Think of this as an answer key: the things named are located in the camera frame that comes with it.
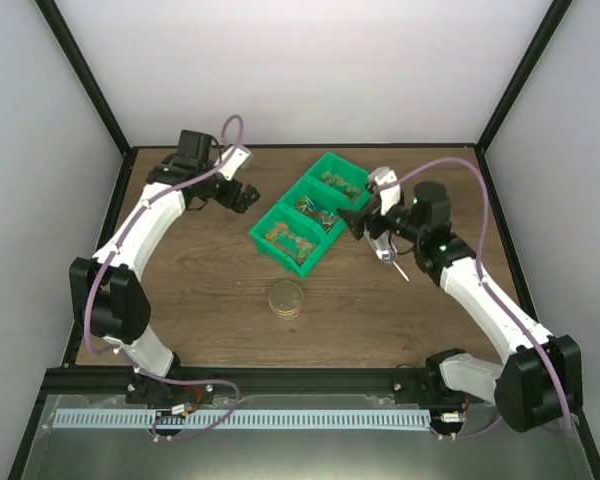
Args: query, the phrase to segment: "black bracket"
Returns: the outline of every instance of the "black bracket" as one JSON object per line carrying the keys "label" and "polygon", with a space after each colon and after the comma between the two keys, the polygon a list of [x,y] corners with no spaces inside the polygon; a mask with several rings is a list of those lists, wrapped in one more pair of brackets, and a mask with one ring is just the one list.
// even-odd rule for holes
{"label": "black bracket", "polygon": [[[582,408],[582,363],[578,344],[568,335],[542,345],[556,369],[571,412]],[[562,417],[558,395],[540,356],[520,347],[511,355],[496,381],[496,406],[517,432]]]}
{"label": "black bracket", "polygon": [[[211,135],[182,130],[178,150],[168,155],[160,165],[149,172],[147,183],[178,185],[208,172],[213,168],[209,159],[213,141]],[[181,192],[187,210],[202,209],[202,207],[191,207],[193,199],[199,198],[205,202],[203,207],[208,200],[214,199],[225,208],[236,213],[244,213],[260,198],[260,193],[255,187],[247,185],[243,191],[241,182],[235,179],[227,180],[220,173],[183,188]]]}
{"label": "black bracket", "polygon": [[[167,377],[173,380],[183,380],[183,369],[180,366],[180,358],[174,353],[174,359]],[[208,377],[187,376],[187,380],[211,380],[215,375]],[[196,392],[182,385],[172,385],[159,382],[140,374],[133,374],[129,384],[131,388],[127,393],[126,402],[130,405],[147,405],[148,408],[171,408],[181,403],[196,403],[198,396]],[[213,400],[213,388],[206,385],[198,387],[201,404],[211,403]]]}
{"label": "black bracket", "polygon": [[447,189],[438,182],[421,182],[413,189],[413,204],[403,205],[404,198],[380,215],[378,195],[371,197],[362,211],[338,209],[353,236],[359,240],[365,230],[376,239],[389,231],[414,244],[418,268],[440,286],[445,267],[461,258],[474,258],[476,253],[451,231],[451,200]]}
{"label": "black bracket", "polygon": [[[83,325],[87,296],[100,267],[95,259],[76,258],[69,268],[73,316],[79,325]],[[109,266],[91,313],[93,335],[111,335],[130,344],[145,331],[150,317],[151,306],[136,274],[126,265]]]}

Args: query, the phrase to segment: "white cable tray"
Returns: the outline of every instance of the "white cable tray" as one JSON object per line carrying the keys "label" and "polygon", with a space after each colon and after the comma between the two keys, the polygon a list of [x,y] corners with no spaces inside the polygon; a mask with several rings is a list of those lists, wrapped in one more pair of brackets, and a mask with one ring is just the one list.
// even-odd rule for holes
{"label": "white cable tray", "polygon": [[[211,425],[226,410],[198,410],[167,418],[157,428],[195,430]],[[59,408],[53,428],[146,429],[156,410]],[[236,410],[217,428],[224,430],[429,430],[428,410]]]}

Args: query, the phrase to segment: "metal tin lid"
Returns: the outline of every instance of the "metal tin lid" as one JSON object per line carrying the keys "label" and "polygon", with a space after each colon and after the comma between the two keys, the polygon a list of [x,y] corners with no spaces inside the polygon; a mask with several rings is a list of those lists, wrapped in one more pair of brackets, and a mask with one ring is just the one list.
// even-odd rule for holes
{"label": "metal tin lid", "polygon": [[269,290],[269,306],[276,313],[294,313],[302,306],[304,294],[299,285],[283,280]]}

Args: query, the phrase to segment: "black frame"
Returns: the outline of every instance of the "black frame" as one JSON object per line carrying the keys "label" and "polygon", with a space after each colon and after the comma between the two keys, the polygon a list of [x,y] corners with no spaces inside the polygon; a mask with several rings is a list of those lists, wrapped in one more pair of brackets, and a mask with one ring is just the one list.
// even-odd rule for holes
{"label": "black frame", "polygon": [[[485,152],[489,148],[499,128],[502,126],[511,107],[522,91],[533,68],[540,59],[560,21],[566,14],[572,0],[554,0],[531,40],[518,68],[511,78],[501,100],[493,112],[477,144],[392,144],[387,147],[469,147],[473,148],[479,168],[487,184],[489,199],[495,217],[498,232],[503,243],[511,276],[516,288],[521,308],[533,318],[536,312],[531,295],[522,272],[518,256],[509,233],[507,223],[498,199],[496,187],[489,172]],[[56,36],[83,87],[93,102],[105,127],[122,155],[122,164],[115,185],[107,215],[102,227],[98,246],[103,245],[114,233],[127,185],[131,177],[136,156],[140,148],[131,147],[111,111],[95,77],[84,59],[62,18],[54,0],[36,0],[40,11]],[[346,145],[252,145],[252,147],[366,147],[375,144]],[[48,369],[37,400],[34,404],[29,423],[23,435],[20,448],[13,462],[10,479],[21,478],[26,466],[31,443],[38,428],[47,395],[54,394],[127,394],[127,386],[133,378],[130,367],[117,366],[80,366],[76,357],[82,340],[82,331],[74,325],[63,357],[61,367]],[[185,367],[184,376],[191,379],[224,378],[236,382],[247,395],[258,393],[357,393],[357,394],[393,394],[398,403],[418,403],[423,408],[456,408],[463,396],[451,395],[435,397],[423,393],[425,383],[422,368],[199,368]],[[393,386],[400,383],[402,388],[395,392]],[[589,430],[583,411],[578,412],[577,430],[584,446],[589,466],[594,478],[600,480],[600,456]]]}

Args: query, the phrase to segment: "green plastic tray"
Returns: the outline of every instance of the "green plastic tray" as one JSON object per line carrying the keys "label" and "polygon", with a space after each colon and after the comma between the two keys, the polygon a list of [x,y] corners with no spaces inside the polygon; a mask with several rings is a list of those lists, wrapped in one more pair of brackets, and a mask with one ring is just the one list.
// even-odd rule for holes
{"label": "green plastic tray", "polygon": [[[307,196],[319,210],[334,215],[337,215],[338,208],[360,210],[371,197],[365,189],[367,177],[366,170],[333,153],[324,154],[249,231],[258,251],[275,258],[285,269],[306,277],[346,228],[346,224],[338,218],[330,228],[325,227],[320,220],[299,211],[296,208],[298,201]],[[346,191],[354,194],[347,196]],[[310,253],[305,251],[300,258],[301,250],[295,248],[296,244],[291,238],[285,235],[281,237],[278,243],[282,248],[269,242],[267,233],[277,223],[288,225],[294,235],[306,238],[315,245],[315,249]]]}

